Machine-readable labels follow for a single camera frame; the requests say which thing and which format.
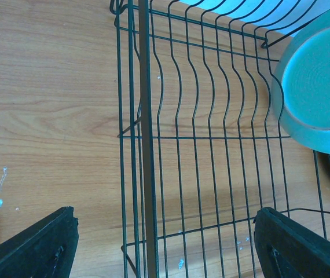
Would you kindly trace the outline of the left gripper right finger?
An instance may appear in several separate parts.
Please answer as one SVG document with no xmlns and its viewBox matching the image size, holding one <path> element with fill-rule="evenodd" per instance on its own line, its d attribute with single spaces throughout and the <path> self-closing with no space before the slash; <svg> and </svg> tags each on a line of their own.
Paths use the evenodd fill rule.
<svg viewBox="0 0 330 278">
<path fill-rule="evenodd" d="M 271 207 L 260 209 L 254 223 L 264 277 L 330 277 L 330 241 Z"/>
</svg>

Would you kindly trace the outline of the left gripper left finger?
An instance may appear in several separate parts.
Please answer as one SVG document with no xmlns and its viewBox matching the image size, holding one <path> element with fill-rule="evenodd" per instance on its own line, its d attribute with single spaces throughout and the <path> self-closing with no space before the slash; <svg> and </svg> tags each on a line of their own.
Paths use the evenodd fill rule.
<svg viewBox="0 0 330 278">
<path fill-rule="evenodd" d="M 69 277 L 78 246 L 73 207 L 61 207 L 0 244 L 0 277 Z"/>
</svg>

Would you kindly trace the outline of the mint green flower plate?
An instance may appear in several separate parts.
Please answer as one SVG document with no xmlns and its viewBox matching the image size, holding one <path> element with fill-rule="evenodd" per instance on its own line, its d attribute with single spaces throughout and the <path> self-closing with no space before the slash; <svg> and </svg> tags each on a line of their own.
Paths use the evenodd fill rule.
<svg viewBox="0 0 330 278">
<path fill-rule="evenodd" d="M 330 153 L 330 10 L 286 47 L 270 91 L 281 128 L 303 146 Z"/>
</svg>

